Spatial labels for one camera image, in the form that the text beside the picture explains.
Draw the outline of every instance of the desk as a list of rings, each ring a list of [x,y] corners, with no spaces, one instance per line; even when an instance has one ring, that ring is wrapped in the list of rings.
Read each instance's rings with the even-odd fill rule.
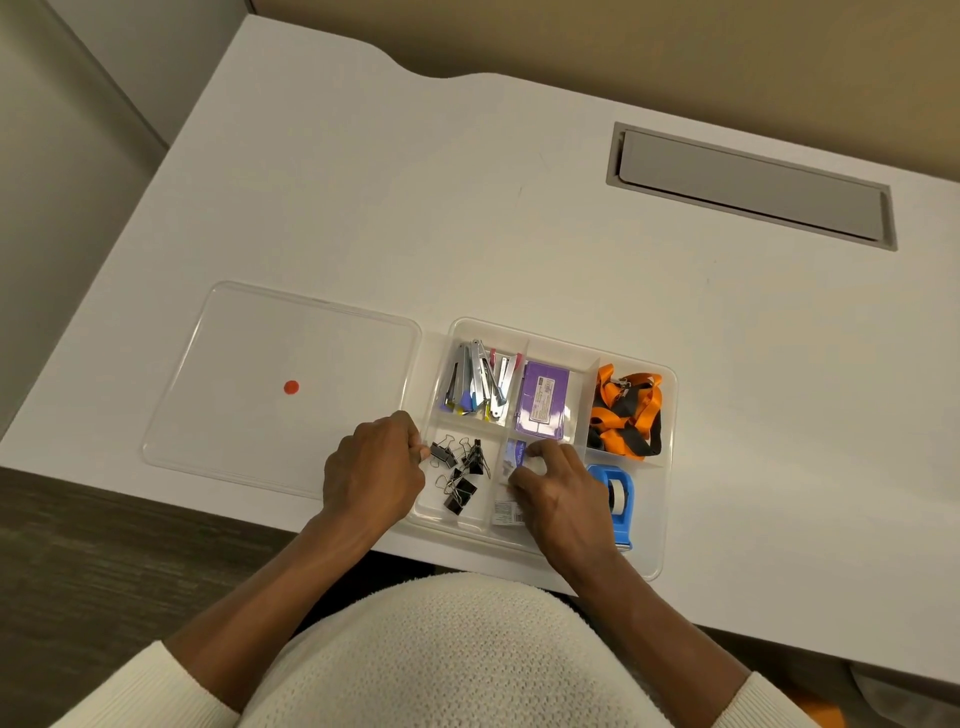
[[[889,184],[900,250],[607,186],[617,121]],[[677,373],[653,584],[689,619],[960,682],[958,239],[955,183],[510,78],[427,79],[253,16],[0,465],[296,530],[316,501],[141,459],[211,286],[393,313],[427,339],[473,316]],[[475,250],[499,275],[447,274]],[[422,530],[378,548],[564,586]]]

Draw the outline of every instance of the hand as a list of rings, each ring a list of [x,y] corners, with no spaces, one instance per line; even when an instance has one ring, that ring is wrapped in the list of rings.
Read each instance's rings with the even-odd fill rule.
[[[524,457],[542,457],[546,463],[546,475],[528,468],[510,475],[524,522],[550,566],[576,589],[574,581],[619,555],[609,492],[570,445],[539,440]]]
[[[345,519],[371,546],[413,507],[423,489],[420,463],[430,455],[406,412],[362,423],[324,466],[324,519]]]

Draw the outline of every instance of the person's left hand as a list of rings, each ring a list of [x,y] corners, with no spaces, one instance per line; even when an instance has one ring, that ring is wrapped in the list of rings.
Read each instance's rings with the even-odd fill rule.
[[[321,515],[349,521],[376,541],[410,512],[425,482],[420,463],[429,455],[402,410],[360,424],[326,459]]]

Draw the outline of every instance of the clear plastic organizer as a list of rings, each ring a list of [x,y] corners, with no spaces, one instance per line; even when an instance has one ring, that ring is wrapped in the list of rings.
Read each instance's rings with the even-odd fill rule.
[[[459,346],[480,339],[486,349],[508,354],[519,353],[523,365],[505,392],[508,411],[505,417],[488,422],[481,414],[459,415],[444,407],[444,398],[450,381],[452,361]],[[423,422],[423,440],[426,444],[446,443],[458,456],[462,445],[481,441],[481,448],[489,466],[489,475],[474,475],[469,482],[476,492],[469,498],[460,514],[454,514],[444,503],[445,478],[450,468],[436,458],[423,464],[426,486],[417,499],[409,520],[418,525],[436,528],[448,533],[476,539],[506,548],[537,552],[538,548],[526,528],[515,525],[496,525],[493,522],[494,504],[505,493],[506,474],[503,469],[508,441],[534,442],[537,436],[516,429],[516,408],[522,381],[522,366],[530,361],[558,366],[569,370],[564,407],[563,442],[572,445],[587,465],[615,465],[633,479],[635,503],[630,537],[633,549],[630,561],[642,576],[654,578],[660,571],[666,528],[666,494],[673,457],[673,429],[677,406],[677,378],[659,364],[633,359],[610,352],[569,344],[564,341],[537,336],[514,328],[506,328],[474,319],[454,322],[449,334],[449,347],[437,372],[430,406]],[[660,389],[661,440],[659,455],[639,461],[603,450],[588,448],[590,409],[596,386],[597,370],[613,364],[615,376],[645,372],[663,377]]]
[[[454,514],[438,487],[450,469],[428,459],[409,522],[514,552],[538,551],[522,525],[493,522],[498,496],[507,496],[508,442],[537,439],[515,427],[523,366],[503,393],[507,409],[495,422],[441,407],[449,368],[461,343],[480,339],[486,349],[520,354],[523,362],[566,369],[563,439],[588,465],[616,465],[631,476],[628,559],[647,579],[660,571],[677,406],[677,379],[666,367],[473,319],[454,322],[447,336],[423,336],[409,319],[235,281],[213,287],[184,339],[144,434],[146,462],[322,499],[324,460],[341,438],[358,422],[402,407],[415,417],[423,413],[427,444],[447,442],[459,455],[462,440],[479,439],[490,470],[490,477],[469,477],[477,490]],[[615,376],[662,376],[659,455],[641,462],[587,447],[597,369],[604,364],[613,364]],[[505,558],[510,553],[505,550]]]

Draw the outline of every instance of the person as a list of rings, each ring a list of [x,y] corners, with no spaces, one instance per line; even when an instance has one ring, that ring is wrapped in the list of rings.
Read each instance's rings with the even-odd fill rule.
[[[291,640],[410,511],[428,455],[405,412],[359,425],[326,460],[323,510],[276,558],[56,725],[813,725],[639,577],[614,545],[607,490],[550,440],[527,449],[546,474],[518,468],[510,484],[543,555],[622,662],[554,595],[471,573],[368,595]]]

